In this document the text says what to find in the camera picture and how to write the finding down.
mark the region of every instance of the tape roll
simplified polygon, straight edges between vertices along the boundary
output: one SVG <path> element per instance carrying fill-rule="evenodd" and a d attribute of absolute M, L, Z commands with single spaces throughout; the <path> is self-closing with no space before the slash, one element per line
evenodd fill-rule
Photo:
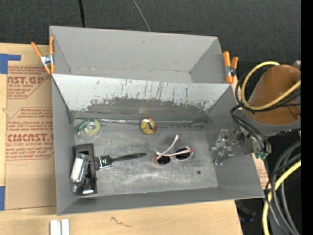
<path fill-rule="evenodd" d="M 98 134 L 98 132 L 100 131 L 100 123 L 98 120 L 94 120 L 94 121 L 90 121 L 86 127 L 85 127 L 85 132 L 90 135 L 90 136 L 94 136 L 96 134 Z"/>

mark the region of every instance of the bin floor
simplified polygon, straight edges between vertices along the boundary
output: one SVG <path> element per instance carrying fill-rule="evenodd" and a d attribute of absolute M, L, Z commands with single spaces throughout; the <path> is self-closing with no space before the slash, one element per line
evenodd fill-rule
<path fill-rule="evenodd" d="M 165 151 L 176 134 L 179 140 L 168 153 L 189 146 L 194 150 L 193 156 L 187 161 L 175 161 L 172 158 L 166 165 L 154 163 L 156 151 Z M 96 157 L 110 155 L 115 158 L 137 152 L 147 153 L 144 157 L 116 161 L 111 167 L 98 170 L 97 196 L 218 186 L 202 123 L 157 126 L 155 134 L 146 135 L 141 132 L 139 125 L 102 122 L 97 136 L 82 135 L 75 138 L 76 145 L 93 143 Z"/>

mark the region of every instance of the black mark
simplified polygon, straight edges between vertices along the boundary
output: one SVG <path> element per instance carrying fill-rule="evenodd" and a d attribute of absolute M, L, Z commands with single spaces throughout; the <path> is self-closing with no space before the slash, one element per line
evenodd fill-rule
<path fill-rule="evenodd" d="M 114 220 L 117 225 L 123 225 L 126 227 L 132 227 L 131 225 L 124 225 L 123 222 L 118 222 L 115 217 L 111 217 L 110 221 Z"/>

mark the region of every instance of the black brush handle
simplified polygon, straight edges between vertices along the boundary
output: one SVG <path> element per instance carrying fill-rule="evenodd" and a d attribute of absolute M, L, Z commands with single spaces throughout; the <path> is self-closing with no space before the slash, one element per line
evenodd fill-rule
<path fill-rule="evenodd" d="M 137 158 L 143 157 L 143 156 L 145 156 L 145 155 L 146 155 L 145 152 L 133 153 L 133 154 L 125 155 L 125 156 L 118 157 L 118 158 L 114 158 L 114 159 L 111 158 L 111 162 L 114 162 L 114 161 L 121 161 L 121 160 L 128 160 L 128 159 L 137 159 Z"/>

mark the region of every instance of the sunglasses lens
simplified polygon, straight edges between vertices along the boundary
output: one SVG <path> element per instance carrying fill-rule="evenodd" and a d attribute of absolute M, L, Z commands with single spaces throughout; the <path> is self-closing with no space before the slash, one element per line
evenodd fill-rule
<path fill-rule="evenodd" d="M 182 147 L 182 148 L 177 149 L 175 153 L 179 153 L 179 152 L 185 151 L 185 150 L 188 150 L 188 148 L 187 147 Z M 178 154 L 178 155 L 175 155 L 175 158 L 178 159 L 178 160 L 184 160 L 184 159 L 189 158 L 190 154 L 191 154 L 190 152 Z"/>
<path fill-rule="evenodd" d="M 165 164 L 169 163 L 170 160 L 171 160 L 170 157 L 162 156 L 162 157 L 160 157 L 160 158 L 157 160 L 157 162 L 158 162 L 159 164 L 161 164 L 161 165 L 165 165 Z"/>

